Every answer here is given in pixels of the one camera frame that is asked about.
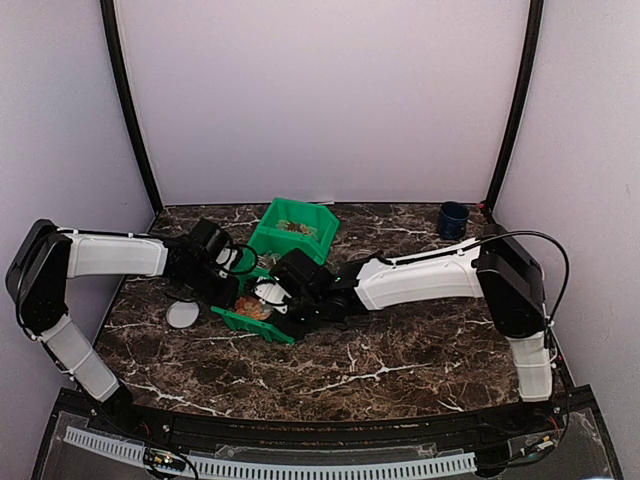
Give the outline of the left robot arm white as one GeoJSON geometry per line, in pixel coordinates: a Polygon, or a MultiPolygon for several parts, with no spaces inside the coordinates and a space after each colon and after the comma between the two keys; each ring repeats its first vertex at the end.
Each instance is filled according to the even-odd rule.
{"type": "Polygon", "coordinates": [[[61,372],[99,403],[103,421],[120,436],[141,427],[140,412],[124,399],[116,374],[76,322],[73,309],[89,310],[86,293],[99,299],[97,286],[114,288],[129,276],[163,278],[194,293],[209,306],[228,304],[238,290],[241,246],[219,225],[200,220],[179,236],[72,229],[36,220],[5,277],[23,332],[40,343],[61,372]]]}

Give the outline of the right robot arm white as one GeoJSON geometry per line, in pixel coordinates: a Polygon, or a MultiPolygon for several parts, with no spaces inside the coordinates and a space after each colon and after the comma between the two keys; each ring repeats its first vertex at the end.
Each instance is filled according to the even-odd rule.
{"type": "Polygon", "coordinates": [[[456,245],[395,258],[370,255],[337,271],[296,248],[271,273],[292,300],[288,319],[300,327],[414,302],[483,299],[495,329],[509,342],[518,376],[523,402],[511,410],[510,424],[530,434],[549,416],[549,331],[556,311],[546,307],[542,266],[519,243],[521,237],[559,244],[542,232],[491,224],[479,237],[456,245]]]}

